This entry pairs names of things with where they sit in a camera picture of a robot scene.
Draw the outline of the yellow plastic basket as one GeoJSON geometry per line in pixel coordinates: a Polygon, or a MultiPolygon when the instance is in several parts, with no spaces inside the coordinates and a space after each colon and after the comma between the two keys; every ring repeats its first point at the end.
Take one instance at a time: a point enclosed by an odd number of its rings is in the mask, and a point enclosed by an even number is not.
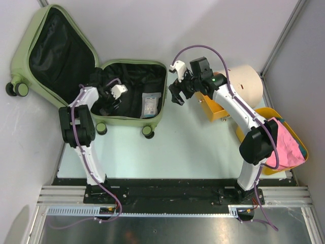
{"type": "Polygon", "coordinates": [[[293,169],[308,159],[308,152],[295,132],[271,108],[260,108],[255,117],[243,115],[237,122],[239,152],[243,158],[240,177],[254,177],[259,166],[264,174],[293,169]]]}

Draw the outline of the pink fabric garment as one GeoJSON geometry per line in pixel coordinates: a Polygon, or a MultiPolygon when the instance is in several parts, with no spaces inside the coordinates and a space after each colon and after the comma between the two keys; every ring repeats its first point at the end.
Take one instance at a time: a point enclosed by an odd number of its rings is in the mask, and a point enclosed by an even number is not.
{"type": "Polygon", "coordinates": [[[278,125],[276,148],[279,158],[279,167],[277,170],[284,170],[303,164],[305,159],[299,150],[295,138],[291,135],[289,130],[278,121],[276,117],[272,117],[269,120],[274,120],[278,125]]]}

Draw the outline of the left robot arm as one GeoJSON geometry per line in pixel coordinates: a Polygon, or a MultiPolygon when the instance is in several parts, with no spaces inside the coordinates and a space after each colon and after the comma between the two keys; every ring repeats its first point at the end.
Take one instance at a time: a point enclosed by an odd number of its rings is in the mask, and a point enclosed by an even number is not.
{"type": "Polygon", "coordinates": [[[94,192],[95,198],[101,203],[111,200],[112,190],[104,186],[108,182],[94,145],[96,129],[90,114],[92,106],[100,98],[97,87],[79,85],[76,98],[58,109],[59,123],[64,143],[77,154],[86,174],[87,184],[98,186],[94,192]]]}

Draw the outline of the teal fabric garment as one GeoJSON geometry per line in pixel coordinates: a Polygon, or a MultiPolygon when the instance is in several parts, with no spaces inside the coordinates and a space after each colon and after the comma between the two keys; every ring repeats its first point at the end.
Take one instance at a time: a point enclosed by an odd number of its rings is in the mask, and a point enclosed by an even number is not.
{"type": "MultiPolygon", "coordinates": [[[[278,121],[280,121],[282,124],[285,123],[285,120],[283,118],[276,118],[278,121]]],[[[303,148],[302,144],[299,142],[299,140],[297,138],[295,138],[295,141],[297,142],[298,146],[299,146],[299,150],[302,154],[302,156],[304,157],[304,159],[307,158],[307,151],[303,148]]]]}

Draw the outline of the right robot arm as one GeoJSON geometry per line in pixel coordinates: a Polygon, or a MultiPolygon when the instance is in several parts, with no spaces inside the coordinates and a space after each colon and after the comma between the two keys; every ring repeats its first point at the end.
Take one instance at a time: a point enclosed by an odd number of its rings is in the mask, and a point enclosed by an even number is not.
{"type": "Polygon", "coordinates": [[[243,165],[237,183],[229,190],[235,202],[246,204],[252,199],[262,167],[276,150],[278,125],[255,112],[230,85],[228,74],[214,74],[205,57],[190,62],[191,68],[180,60],[169,67],[177,79],[169,86],[172,102],[183,105],[186,99],[200,92],[219,104],[240,127],[244,140],[239,146],[243,165]]]}

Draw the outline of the white cylindrical container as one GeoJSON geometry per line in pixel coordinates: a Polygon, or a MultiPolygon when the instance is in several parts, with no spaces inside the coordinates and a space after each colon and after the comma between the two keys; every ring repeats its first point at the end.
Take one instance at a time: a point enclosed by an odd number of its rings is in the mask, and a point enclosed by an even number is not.
{"type": "MultiPolygon", "coordinates": [[[[250,65],[241,65],[228,69],[230,82],[235,92],[252,108],[259,105],[263,98],[263,84],[260,76],[250,65]]],[[[208,96],[196,93],[203,111],[208,120],[215,120],[227,117],[229,114],[216,102],[212,101],[208,96]]]]}

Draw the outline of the green hard-shell suitcase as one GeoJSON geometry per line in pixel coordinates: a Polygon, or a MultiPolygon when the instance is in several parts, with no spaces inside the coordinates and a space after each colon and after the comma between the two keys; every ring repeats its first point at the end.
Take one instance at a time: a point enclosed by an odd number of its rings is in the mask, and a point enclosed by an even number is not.
{"type": "Polygon", "coordinates": [[[11,81],[6,93],[25,97],[35,91],[54,106],[69,105],[79,93],[79,85],[98,88],[100,98],[91,108],[98,123],[135,126],[146,138],[154,135],[161,121],[167,94],[167,68],[154,60],[113,59],[99,62],[98,53],[69,13],[52,4],[33,15],[12,58],[11,81]],[[116,85],[127,92],[119,98],[112,114],[100,114],[101,95],[116,85]],[[161,93],[155,117],[141,119],[142,93],[161,93]]]}

